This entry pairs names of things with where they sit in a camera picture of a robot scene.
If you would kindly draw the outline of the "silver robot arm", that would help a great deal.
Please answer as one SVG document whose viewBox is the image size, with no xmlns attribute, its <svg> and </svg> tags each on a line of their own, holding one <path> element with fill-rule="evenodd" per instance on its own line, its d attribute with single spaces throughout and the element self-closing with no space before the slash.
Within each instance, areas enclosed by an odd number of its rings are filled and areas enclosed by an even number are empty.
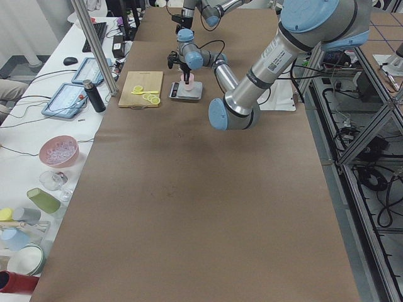
<svg viewBox="0 0 403 302">
<path fill-rule="evenodd" d="M 275 37 L 238 81 L 227 58 L 221 53 L 202 50 L 194 42 L 193 16 L 199 10 L 205 23 L 215 28 L 229 12 L 245 1 L 184 1 L 180 14 L 172 15 L 177 24 L 177 52 L 168 57 L 168 67 L 181 67 L 184 81 L 190 72 L 202 67 L 213 70 L 222 98 L 208 107 L 210 124 L 218 130 L 245 130 L 259 120 L 258 98 L 275 83 L 284 70 L 303 52 L 321 44 L 326 51 L 346 50 L 363 45 L 369 37 L 371 1 L 306 0 L 284 1 Z"/>
<path fill-rule="evenodd" d="M 195 10 L 197 9 L 205 23 L 210 28 L 215 28 L 227 13 L 249 3 L 249 0 L 227 0 L 219 1 L 218 4 L 212 5 L 210 1 L 206 0 L 185 0 L 180 14 L 173 14 L 171 19 L 177 24 L 177 29 L 191 29 Z"/>
</svg>

